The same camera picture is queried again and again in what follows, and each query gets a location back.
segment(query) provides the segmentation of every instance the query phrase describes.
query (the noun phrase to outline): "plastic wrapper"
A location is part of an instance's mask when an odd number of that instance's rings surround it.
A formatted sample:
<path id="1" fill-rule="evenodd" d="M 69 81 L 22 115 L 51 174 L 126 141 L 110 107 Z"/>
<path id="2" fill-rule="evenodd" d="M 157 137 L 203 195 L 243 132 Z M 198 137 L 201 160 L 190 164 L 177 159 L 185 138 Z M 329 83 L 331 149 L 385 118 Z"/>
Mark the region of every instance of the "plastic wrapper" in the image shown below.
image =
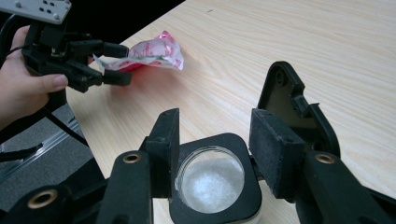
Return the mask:
<path id="1" fill-rule="evenodd" d="M 166 31 L 153 39 L 142 41 L 131 47 L 126 58 L 115 61 L 103 61 L 95 56 L 93 58 L 102 71 L 107 69 L 128 72 L 141 65 L 182 70 L 184 63 L 180 45 Z"/>

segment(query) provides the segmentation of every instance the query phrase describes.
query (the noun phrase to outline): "light wood surface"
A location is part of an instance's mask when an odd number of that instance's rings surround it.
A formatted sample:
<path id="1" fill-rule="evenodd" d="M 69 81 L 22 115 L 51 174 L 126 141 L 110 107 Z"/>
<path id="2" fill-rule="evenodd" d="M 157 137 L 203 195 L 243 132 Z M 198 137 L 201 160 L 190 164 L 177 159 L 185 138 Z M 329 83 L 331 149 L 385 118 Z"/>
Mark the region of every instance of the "light wood surface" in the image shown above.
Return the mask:
<path id="1" fill-rule="evenodd" d="M 248 143 L 268 68 L 286 61 L 308 103 L 320 103 L 346 166 L 364 186 L 396 198 L 394 1 L 187 0 L 123 44 L 163 30 L 181 46 L 182 71 L 146 66 L 128 87 L 67 91 L 105 177 L 116 157 L 137 150 L 158 115 L 175 107 L 180 143 L 219 133 Z M 260 223 L 298 222 L 294 204 L 261 187 Z M 155 223 L 172 223 L 166 200 L 154 207 Z"/>

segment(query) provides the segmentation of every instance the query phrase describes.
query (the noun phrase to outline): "finger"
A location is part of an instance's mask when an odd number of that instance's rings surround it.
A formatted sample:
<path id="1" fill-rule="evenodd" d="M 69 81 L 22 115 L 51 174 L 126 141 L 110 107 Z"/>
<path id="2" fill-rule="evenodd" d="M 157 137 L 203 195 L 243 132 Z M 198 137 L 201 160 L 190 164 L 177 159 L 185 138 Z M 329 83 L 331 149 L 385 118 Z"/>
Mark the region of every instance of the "finger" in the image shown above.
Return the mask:
<path id="1" fill-rule="evenodd" d="M 29 26 L 23 26 L 17 30 L 14 38 L 12 39 L 11 49 L 15 49 L 16 47 L 22 46 L 24 44 L 28 31 Z"/>
<path id="2" fill-rule="evenodd" d="M 65 75 L 46 75 L 43 77 L 29 77 L 25 83 L 27 94 L 42 94 L 60 91 L 68 84 Z"/>

